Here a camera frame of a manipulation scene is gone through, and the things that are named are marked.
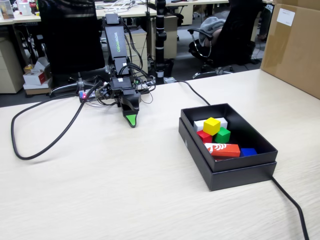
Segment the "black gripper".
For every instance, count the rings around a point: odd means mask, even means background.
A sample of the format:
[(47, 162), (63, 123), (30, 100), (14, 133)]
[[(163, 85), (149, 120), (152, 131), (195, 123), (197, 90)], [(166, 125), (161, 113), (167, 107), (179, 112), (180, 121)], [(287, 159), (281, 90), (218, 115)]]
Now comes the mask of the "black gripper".
[(139, 92), (136, 93), (130, 77), (112, 78), (109, 85), (110, 97), (112, 99), (120, 99), (123, 117), (131, 128), (135, 128), (140, 110), (141, 94)]

